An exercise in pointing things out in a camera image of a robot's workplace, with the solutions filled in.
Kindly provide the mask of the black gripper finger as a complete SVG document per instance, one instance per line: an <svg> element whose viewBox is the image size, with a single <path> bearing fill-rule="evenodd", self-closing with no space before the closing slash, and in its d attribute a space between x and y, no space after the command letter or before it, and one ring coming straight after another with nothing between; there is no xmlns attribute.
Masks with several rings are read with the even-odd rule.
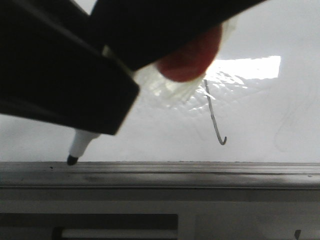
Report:
<svg viewBox="0 0 320 240"><path fill-rule="evenodd" d="M0 111L115 135L138 85L83 40L88 14L73 0L0 3Z"/></svg>
<svg viewBox="0 0 320 240"><path fill-rule="evenodd" d="M257 4L259 0L98 0L89 16L89 35L137 70Z"/></svg>

